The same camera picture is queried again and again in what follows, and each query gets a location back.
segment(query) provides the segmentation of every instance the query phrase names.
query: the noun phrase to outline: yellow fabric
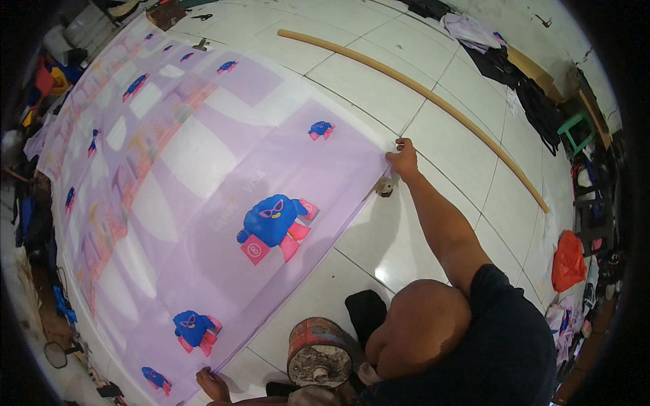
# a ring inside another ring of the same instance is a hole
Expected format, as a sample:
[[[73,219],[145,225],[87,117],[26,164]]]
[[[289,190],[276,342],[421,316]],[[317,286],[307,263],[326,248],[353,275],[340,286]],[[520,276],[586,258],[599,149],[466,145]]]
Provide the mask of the yellow fabric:
[[[32,112],[34,110],[30,110],[29,113],[27,113],[27,117],[23,120],[23,127],[28,127],[32,123]]]
[[[52,90],[50,90],[49,93],[52,96],[58,97],[70,87],[70,82],[68,82],[63,72],[56,66],[52,67],[52,72],[50,72],[50,75],[52,75],[54,78],[54,86],[52,86]]]

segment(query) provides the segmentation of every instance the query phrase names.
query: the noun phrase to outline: hand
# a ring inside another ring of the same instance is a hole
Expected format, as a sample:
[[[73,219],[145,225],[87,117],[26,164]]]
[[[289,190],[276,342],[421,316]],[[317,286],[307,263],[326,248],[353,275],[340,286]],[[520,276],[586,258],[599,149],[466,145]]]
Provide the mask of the hand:
[[[214,401],[232,403],[228,384],[206,366],[196,373],[196,383]]]
[[[393,166],[393,170],[402,177],[402,180],[408,183],[420,173],[417,170],[417,154],[410,138],[397,138],[395,143],[397,144],[397,151],[400,151],[400,153],[387,152],[386,159]]]

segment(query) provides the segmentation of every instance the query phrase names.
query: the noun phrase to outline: red fabric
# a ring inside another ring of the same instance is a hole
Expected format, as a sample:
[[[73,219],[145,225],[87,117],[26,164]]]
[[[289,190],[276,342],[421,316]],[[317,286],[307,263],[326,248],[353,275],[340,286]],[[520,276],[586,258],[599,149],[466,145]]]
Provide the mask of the red fabric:
[[[571,231],[560,237],[558,251],[553,258],[551,282],[556,292],[564,292],[586,278],[587,266],[582,257],[582,242]]]
[[[36,88],[42,95],[47,95],[54,86],[54,78],[49,74],[42,59],[38,61],[38,69],[36,70]]]

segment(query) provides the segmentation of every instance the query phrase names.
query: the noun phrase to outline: blue mascot print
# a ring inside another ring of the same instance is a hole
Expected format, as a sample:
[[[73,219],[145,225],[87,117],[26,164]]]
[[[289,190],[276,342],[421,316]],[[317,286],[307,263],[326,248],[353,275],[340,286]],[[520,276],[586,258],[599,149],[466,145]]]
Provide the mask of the blue mascot print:
[[[129,86],[129,88],[124,92],[124,95],[122,96],[122,103],[127,101],[127,99],[130,96],[135,96],[136,93],[144,86],[144,81],[147,80],[149,77],[149,73],[145,73],[144,75],[140,76],[139,78],[135,79],[133,83]]]
[[[181,62],[184,60],[188,60],[192,55],[194,55],[193,52],[190,52],[189,54],[183,55],[183,58],[181,58]]]
[[[332,130],[334,130],[334,127],[334,124],[328,123],[326,121],[319,121],[318,123],[314,123],[314,125],[311,126],[309,130],[309,137],[315,141],[318,140],[322,135],[323,138],[327,140],[330,137]]]
[[[283,194],[268,197],[246,213],[244,229],[237,234],[237,242],[244,244],[255,236],[268,248],[279,245],[285,262],[288,262],[300,247],[298,241],[311,230],[306,225],[296,223],[298,215],[309,215],[300,200],[289,199]],[[251,258],[250,252],[244,253]]]
[[[97,145],[95,144],[95,138],[97,138],[97,135],[100,134],[100,133],[101,133],[101,130],[95,129],[95,130],[92,131],[92,141],[90,142],[90,147],[88,147],[88,158],[90,158],[90,156],[92,154],[94,154],[95,151],[97,151]]]
[[[66,197],[66,214],[72,210],[73,203],[75,203],[75,188],[70,188],[68,196]]]
[[[144,375],[154,389],[158,390],[158,388],[162,388],[164,395],[169,396],[169,392],[172,390],[172,382],[165,378],[163,374],[156,372],[153,368],[143,366],[142,375]]]
[[[216,342],[216,335],[221,331],[222,324],[212,316],[203,316],[195,311],[188,310],[174,317],[178,337],[185,351],[192,352],[194,347],[203,350],[206,357],[212,353],[212,345]]]
[[[216,71],[217,75],[221,75],[223,72],[231,72],[233,69],[235,69],[235,66],[238,64],[236,60],[231,60],[230,62],[226,62],[225,64],[221,65],[219,69]]]

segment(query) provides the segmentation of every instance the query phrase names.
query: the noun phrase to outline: sunglasses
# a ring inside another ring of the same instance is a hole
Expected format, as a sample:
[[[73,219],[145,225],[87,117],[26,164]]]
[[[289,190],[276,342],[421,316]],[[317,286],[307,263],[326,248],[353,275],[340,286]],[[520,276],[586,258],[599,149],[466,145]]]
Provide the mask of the sunglasses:
[[[187,327],[190,324],[194,324],[195,321],[196,321],[196,317],[194,317],[194,315],[192,315],[192,316],[190,316],[189,320],[187,320],[186,322],[180,322],[179,324],[182,325],[183,327]]]
[[[264,218],[269,218],[273,216],[273,213],[282,211],[283,207],[284,207],[284,201],[280,199],[280,201],[276,203],[276,206],[273,209],[262,210],[261,212],[259,212],[259,215]]]

